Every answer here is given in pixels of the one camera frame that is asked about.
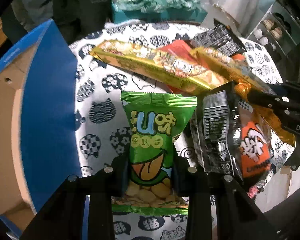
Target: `yellow snack bag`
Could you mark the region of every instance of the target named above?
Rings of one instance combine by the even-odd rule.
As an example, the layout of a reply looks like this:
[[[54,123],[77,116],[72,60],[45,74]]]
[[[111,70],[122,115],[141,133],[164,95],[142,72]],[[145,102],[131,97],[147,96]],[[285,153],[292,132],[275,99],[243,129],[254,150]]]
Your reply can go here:
[[[195,48],[190,51],[192,57],[200,62],[208,64],[212,71],[215,71],[229,80],[236,80],[236,93],[248,102],[247,95],[251,88],[256,88],[265,93],[273,93],[273,90],[260,78],[254,75],[245,65],[235,62],[232,58],[212,48]],[[251,104],[254,110],[275,131],[278,137],[285,143],[295,145],[295,136],[281,128],[280,119],[273,113],[272,109]]]
[[[228,82],[218,73],[166,51],[118,40],[104,41],[93,48],[90,55],[192,95]]]

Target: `screw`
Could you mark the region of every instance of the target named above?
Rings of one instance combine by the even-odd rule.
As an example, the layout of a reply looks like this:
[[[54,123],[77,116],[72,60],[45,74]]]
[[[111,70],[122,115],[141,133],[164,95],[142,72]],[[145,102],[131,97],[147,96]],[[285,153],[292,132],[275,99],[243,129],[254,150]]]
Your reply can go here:
[[[225,181],[227,182],[231,182],[233,180],[232,176],[230,175],[224,175],[223,178],[225,179]]]
[[[190,172],[190,173],[196,173],[197,172],[197,168],[196,167],[188,167],[188,172]]]
[[[105,168],[103,169],[103,171],[104,171],[105,173],[111,173],[111,172],[113,171],[113,168],[112,168],[111,166],[108,166],[108,167],[105,167]]]
[[[77,175],[70,175],[70,176],[68,176],[68,181],[73,182],[73,181],[76,181],[77,178],[78,178]]]

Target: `black snack bag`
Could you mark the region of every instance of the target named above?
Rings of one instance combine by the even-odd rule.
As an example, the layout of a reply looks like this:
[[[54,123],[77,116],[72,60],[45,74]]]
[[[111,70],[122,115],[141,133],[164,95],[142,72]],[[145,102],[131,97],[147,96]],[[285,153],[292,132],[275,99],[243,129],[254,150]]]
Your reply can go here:
[[[197,97],[191,133],[199,164],[206,172],[229,174],[243,182],[241,167],[241,121],[235,81]]]
[[[231,57],[246,52],[246,48],[230,28],[214,19],[215,28],[191,39],[193,47],[211,47]]]

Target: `cardboard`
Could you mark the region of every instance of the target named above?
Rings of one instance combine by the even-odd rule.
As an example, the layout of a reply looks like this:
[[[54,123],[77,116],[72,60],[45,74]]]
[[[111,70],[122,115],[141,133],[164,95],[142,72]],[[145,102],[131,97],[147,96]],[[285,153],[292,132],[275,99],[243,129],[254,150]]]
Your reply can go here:
[[[68,175],[81,174],[76,66],[52,20],[0,59],[0,218],[17,236]]]

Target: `cat pattern tablecloth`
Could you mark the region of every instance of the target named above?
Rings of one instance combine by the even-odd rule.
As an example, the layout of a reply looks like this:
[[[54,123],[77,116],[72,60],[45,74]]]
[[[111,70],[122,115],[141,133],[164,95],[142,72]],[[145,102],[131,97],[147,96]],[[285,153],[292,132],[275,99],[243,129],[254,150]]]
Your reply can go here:
[[[166,93],[165,84],[151,78],[108,65],[89,55],[103,40],[118,39],[159,48],[174,40],[187,40],[206,28],[189,24],[138,24],[94,32],[69,47],[77,57],[76,142],[82,176],[90,176],[111,164],[114,157],[129,150],[131,129],[120,101],[121,91]],[[282,82],[277,68],[263,46],[241,38],[251,71],[267,83]],[[292,153],[273,133],[274,174]],[[195,165],[190,127],[175,142],[178,154]],[[213,227],[217,224],[214,196],[210,198]],[[118,240],[173,240],[185,236],[187,216],[143,216],[115,212],[114,231]]]

